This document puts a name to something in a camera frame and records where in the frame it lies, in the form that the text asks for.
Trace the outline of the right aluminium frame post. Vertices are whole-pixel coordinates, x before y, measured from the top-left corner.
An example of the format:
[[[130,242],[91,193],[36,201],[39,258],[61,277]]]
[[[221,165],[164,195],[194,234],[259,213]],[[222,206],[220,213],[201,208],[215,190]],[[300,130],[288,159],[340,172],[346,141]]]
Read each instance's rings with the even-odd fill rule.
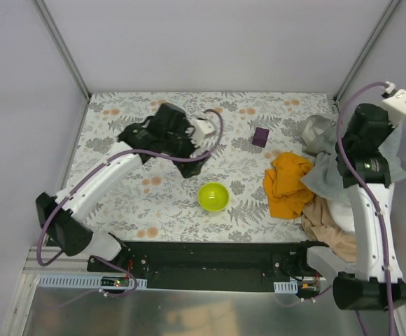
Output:
[[[338,105],[342,98],[345,96],[360,70],[363,68],[370,53],[373,51],[377,42],[383,36],[385,29],[388,27],[393,16],[397,13],[399,7],[403,3],[403,0],[390,0],[384,7],[383,12],[379,16],[377,23],[372,28],[370,35],[365,40],[363,47],[360,49],[357,57],[353,61],[353,64],[348,71],[346,77],[342,81],[337,92],[333,95],[332,100],[335,105]]]

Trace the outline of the grey sweatshirt cloth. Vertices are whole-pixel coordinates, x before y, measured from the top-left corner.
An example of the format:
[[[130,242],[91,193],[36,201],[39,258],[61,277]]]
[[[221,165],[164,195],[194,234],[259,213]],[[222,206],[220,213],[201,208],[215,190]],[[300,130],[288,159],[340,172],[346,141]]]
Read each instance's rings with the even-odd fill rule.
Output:
[[[316,158],[314,167],[302,178],[302,182],[322,198],[349,205],[342,177],[337,170],[336,121],[326,115],[311,115],[303,122],[300,136],[304,141],[303,151]],[[399,126],[379,147],[389,163],[393,183],[406,179],[406,171],[403,170],[398,157],[401,136],[402,127]]]

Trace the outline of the orange cloth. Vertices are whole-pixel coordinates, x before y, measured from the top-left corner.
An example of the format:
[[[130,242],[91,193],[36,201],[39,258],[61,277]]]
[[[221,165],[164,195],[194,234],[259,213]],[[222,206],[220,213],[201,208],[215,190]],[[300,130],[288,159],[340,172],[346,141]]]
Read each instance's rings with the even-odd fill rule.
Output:
[[[302,182],[313,164],[299,155],[285,152],[272,161],[272,166],[265,170],[262,183],[270,216],[286,220],[299,218],[304,206],[314,198],[314,193]]]

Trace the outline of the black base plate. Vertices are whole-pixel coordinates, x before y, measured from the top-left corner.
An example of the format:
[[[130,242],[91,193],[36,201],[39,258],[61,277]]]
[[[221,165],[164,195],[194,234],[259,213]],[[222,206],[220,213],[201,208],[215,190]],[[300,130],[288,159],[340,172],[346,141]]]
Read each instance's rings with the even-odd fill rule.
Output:
[[[89,272],[117,265],[149,289],[269,293],[276,282],[308,280],[316,271],[304,253],[315,244],[127,241],[122,256],[105,265],[89,258]]]

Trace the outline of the beige cloth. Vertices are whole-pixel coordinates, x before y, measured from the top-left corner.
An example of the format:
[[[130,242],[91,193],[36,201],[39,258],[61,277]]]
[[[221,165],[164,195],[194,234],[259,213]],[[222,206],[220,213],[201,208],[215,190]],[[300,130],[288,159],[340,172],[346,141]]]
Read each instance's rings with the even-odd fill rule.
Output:
[[[325,199],[316,195],[306,204],[301,216],[302,228],[307,236],[326,243],[332,251],[347,263],[357,259],[357,244],[354,233],[343,231],[334,221]]]

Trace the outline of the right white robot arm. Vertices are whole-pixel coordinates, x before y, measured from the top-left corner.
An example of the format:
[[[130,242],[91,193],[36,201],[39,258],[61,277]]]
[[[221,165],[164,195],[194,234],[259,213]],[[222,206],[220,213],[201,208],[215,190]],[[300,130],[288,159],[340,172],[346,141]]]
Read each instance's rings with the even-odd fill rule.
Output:
[[[388,311],[406,304],[389,218],[390,169],[379,151],[394,128],[386,110],[363,103],[346,131],[337,133],[337,169],[353,212],[356,264],[348,266],[320,243],[308,248],[306,260],[331,281],[342,310]]]

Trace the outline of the aluminium frame post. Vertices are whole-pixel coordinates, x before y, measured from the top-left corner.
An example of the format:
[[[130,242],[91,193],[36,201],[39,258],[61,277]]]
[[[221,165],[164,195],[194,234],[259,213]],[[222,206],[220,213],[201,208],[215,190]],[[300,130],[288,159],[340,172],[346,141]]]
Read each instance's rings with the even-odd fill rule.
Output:
[[[92,96],[91,92],[86,85],[83,76],[69,50],[67,44],[62,37],[62,34],[55,22],[53,15],[51,14],[46,2],[44,0],[33,0],[32,4],[34,5],[35,9],[37,10],[41,20],[43,21],[45,28],[47,29],[52,42],[54,43],[59,56],[62,58],[66,69],[68,70],[69,74],[71,75],[74,83],[76,84],[77,88],[80,90],[80,93],[83,95],[85,100],[88,102]]]
[[[379,16],[377,23],[372,28],[370,35],[365,40],[363,47],[360,49],[357,57],[353,61],[353,64],[348,71],[346,77],[342,81],[337,92],[333,95],[332,100],[335,105],[338,105],[342,98],[345,96],[360,70],[363,68],[370,53],[373,51],[377,42],[383,36],[385,29],[388,27],[393,16],[397,13],[399,7],[403,3],[403,0],[390,0],[384,7],[383,12]]]

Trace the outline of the left aluminium frame post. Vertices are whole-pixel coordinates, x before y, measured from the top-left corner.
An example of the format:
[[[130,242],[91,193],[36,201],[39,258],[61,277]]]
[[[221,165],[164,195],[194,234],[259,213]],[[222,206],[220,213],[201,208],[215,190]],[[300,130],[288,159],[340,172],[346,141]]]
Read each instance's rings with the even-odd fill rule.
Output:
[[[62,58],[66,69],[68,70],[69,74],[71,75],[74,83],[76,84],[77,88],[80,90],[80,93],[83,95],[85,100],[88,102],[92,96],[91,92],[86,85],[83,76],[69,50],[67,44],[62,37],[62,34],[55,22],[53,15],[51,14],[46,2],[44,0],[33,0],[32,4],[34,5],[35,9],[37,10],[41,20],[43,21],[45,28],[47,29],[52,42],[54,43],[59,56]]]

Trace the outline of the white towel grey trim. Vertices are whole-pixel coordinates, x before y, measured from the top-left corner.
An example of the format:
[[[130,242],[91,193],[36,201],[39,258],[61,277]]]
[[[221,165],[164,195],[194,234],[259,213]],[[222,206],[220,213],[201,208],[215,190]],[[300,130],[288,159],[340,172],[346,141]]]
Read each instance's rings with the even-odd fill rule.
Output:
[[[344,232],[354,233],[354,215],[351,206],[329,199],[326,202],[330,215],[339,228]]]

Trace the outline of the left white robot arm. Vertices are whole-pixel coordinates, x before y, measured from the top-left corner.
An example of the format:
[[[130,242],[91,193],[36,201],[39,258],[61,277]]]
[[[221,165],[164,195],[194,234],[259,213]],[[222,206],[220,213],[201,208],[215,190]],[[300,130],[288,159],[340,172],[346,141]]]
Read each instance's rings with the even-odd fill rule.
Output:
[[[42,266],[49,263],[41,257],[43,240],[51,238],[67,256],[84,253],[108,262],[125,257],[123,243],[109,232],[96,233],[84,220],[92,208],[124,176],[131,174],[151,158],[174,163],[183,178],[201,172],[212,151],[196,156],[205,139],[223,134],[209,118],[207,109],[192,120],[181,108],[163,103],[155,115],[133,123],[118,135],[108,152],[91,170],[67,188],[50,196],[43,192],[36,198],[41,226],[36,258]]]

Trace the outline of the purple cube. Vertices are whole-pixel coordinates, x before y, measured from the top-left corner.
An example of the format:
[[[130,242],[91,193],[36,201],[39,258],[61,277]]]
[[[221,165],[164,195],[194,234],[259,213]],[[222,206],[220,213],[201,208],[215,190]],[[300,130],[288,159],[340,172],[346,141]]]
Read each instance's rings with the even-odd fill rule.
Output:
[[[252,144],[264,148],[267,144],[269,133],[268,129],[257,127],[252,138]]]

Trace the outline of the floral tablecloth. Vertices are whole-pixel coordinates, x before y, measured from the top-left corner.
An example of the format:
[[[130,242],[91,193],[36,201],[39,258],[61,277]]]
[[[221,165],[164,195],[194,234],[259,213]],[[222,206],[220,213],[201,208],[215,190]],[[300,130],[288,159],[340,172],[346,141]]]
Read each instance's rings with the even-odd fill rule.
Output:
[[[152,159],[117,182],[92,208],[85,223],[124,240],[209,242],[299,242],[306,239],[298,219],[270,216],[263,190],[265,170],[281,152],[301,154],[301,124],[331,113],[328,97],[317,93],[105,92],[92,96],[69,171],[79,181],[132,123],[169,102],[189,116],[214,109],[223,117],[223,138],[200,175],[184,179],[167,160]],[[254,146],[257,127],[269,130],[264,148]],[[230,201],[209,212],[198,200],[207,183],[224,185]]]

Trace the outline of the yellow-green bowl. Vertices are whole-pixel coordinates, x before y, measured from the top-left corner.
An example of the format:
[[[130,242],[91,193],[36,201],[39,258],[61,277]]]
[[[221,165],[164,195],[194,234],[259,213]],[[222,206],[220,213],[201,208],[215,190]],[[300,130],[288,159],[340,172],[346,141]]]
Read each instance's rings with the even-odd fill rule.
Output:
[[[206,211],[219,212],[224,210],[230,201],[228,189],[220,183],[207,183],[197,194],[199,205]]]

